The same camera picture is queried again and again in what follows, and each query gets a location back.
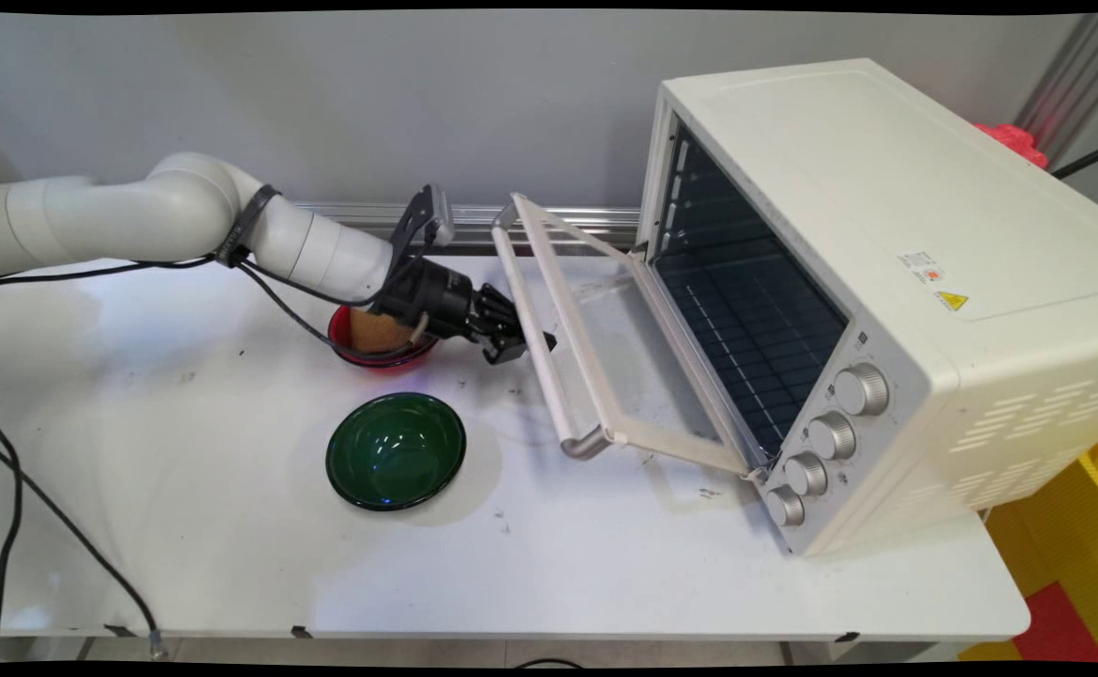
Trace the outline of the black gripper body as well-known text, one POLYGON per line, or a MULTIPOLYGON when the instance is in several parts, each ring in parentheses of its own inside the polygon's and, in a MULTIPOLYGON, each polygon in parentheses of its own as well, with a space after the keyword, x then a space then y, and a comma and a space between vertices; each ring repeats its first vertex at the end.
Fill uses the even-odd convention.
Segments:
POLYGON ((477 343, 477 331, 470 326, 473 300, 475 284, 470 277, 430 259, 403 259, 376 300, 376 313, 408 327, 426 318, 425 334, 477 343))

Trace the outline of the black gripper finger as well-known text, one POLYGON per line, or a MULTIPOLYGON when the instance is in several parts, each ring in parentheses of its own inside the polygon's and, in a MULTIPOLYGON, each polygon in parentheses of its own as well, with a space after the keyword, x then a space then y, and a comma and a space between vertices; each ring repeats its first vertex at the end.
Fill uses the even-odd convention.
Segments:
POLYGON ((500 327, 483 339, 483 356, 489 364, 501 365, 519 359, 527 352, 524 332, 519 327, 500 327))
POLYGON ((473 331, 484 336, 520 336, 522 323, 513 301, 497 287, 473 291, 473 331))

